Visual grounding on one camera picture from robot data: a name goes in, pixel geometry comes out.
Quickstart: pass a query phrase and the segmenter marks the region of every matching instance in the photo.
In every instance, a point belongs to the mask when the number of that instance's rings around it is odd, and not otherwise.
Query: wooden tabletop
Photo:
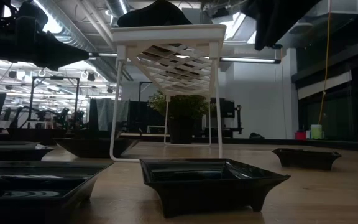
[[[282,168],[271,150],[278,147],[337,151],[343,156],[331,172]],[[141,142],[125,157],[217,157],[218,147],[164,147]],[[140,164],[116,162],[98,177],[90,202],[74,212],[72,223],[283,223],[358,224],[358,152],[308,146],[224,144],[223,156],[291,177],[267,195],[262,212],[250,208],[164,218],[156,192],[143,184]],[[43,161],[108,161],[80,159],[64,149],[48,153]]]

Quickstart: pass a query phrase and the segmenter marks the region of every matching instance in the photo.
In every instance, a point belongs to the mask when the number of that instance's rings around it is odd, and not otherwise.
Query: black cloth
[[[320,0],[248,0],[241,12],[255,19],[255,49],[271,47]]]
[[[188,25],[191,22],[174,4],[166,0],[157,0],[153,4],[128,12],[121,16],[119,27]]]

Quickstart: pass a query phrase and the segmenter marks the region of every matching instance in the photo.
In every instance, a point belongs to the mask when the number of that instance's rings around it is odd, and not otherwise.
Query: white metal stand
[[[131,27],[112,31],[117,45],[117,90],[118,104],[121,73],[129,59],[167,96],[165,129],[167,128],[168,102],[171,96],[202,95],[210,99],[216,95],[218,117],[219,158],[223,156],[221,110],[219,101],[218,67],[223,44],[225,25],[203,24],[185,26]],[[209,107],[209,144],[211,145],[211,108]],[[117,162],[139,162],[138,159],[115,158],[113,155],[117,121],[117,106],[114,107],[111,128],[110,157]]]

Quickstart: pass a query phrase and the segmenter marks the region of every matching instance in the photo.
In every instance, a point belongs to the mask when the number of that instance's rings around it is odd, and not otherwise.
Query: black square dish
[[[65,129],[34,129],[34,128],[7,128],[10,141],[40,142],[44,146],[54,146],[54,138],[64,138]]]
[[[267,193],[287,180],[231,159],[141,159],[144,184],[160,196],[164,217],[230,210],[261,211]]]
[[[65,223],[111,163],[0,161],[0,223]]]
[[[0,161],[40,161],[52,150],[33,142],[0,142]]]
[[[78,156],[79,158],[108,158],[110,159],[110,138],[100,139],[77,139],[77,138],[61,138],[54,139],[56,143]],[[138,139],[118,138],[114,140],[114,157],[120,158],[121,154],[132,149]]]
[[[302,149],[275,149],[281,166],[331,170],[333,162],[341,157],[337,152],[314,152]]]

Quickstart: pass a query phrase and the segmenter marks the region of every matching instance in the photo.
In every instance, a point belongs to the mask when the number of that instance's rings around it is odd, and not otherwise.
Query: green plant
[[[151,96],[149,106],[165,116],[167,109],[165,95],[158,91]],[[208,102],[205,97],[196,95],[171,97],[168,109],[169,118],[199,119],[205,114],[208,114]]]

